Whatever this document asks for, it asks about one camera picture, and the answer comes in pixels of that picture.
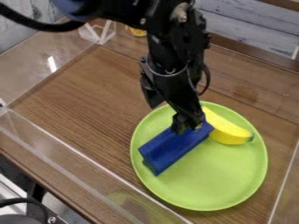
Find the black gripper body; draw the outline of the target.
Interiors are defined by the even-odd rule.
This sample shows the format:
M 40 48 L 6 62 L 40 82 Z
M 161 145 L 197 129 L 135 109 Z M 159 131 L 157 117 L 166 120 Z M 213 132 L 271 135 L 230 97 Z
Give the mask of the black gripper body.
M 182 69 L 171 73 L 167 73 L 154 63 L 148 55 L 140 59 L 139 65 L 142 78 L 147 79 L 163 97 L 163 101 L 170 104 L 177 113 L 189 118 L 203 116 L 197 97 L 205 93 L 207 88 L 199 92 L 195 87 L 202 79 L 202 73 L 207 72 L 207 66 L 202 60 L 190 61 Z

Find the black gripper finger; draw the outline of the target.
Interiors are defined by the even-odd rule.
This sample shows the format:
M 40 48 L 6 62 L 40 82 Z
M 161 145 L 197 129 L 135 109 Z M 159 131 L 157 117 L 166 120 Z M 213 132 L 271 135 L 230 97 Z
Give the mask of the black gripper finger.
M 146 78 L 140 79 L 140 84 L 146 101 L 150 107 L 155 109 L 163 103 L 165 98 L 159 95 L 158 91 L 155 90 Z
M 186 130 L 198 130 L 203 125 L 203 116 L 189 118 L 186 115 L 177 113 L 173 116 L 171 130 L 178 135 L 182 135 Z

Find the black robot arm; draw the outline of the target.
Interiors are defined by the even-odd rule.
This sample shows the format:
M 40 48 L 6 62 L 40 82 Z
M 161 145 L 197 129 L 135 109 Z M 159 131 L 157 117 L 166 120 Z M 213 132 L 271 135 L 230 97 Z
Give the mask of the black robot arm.
M 210 47 L 207 20 L 194 0 L 52 0 L 70 19 L 39 22 L 0 3 L 0 16 L 42 32 L 68 32 L 103 18 L 146 31 L 148 53 L 140 59 L 144 98 L 154 108 L 167 102 L 175 111 L 173 132 L 182 134 L 203 124 L 197 85 Z

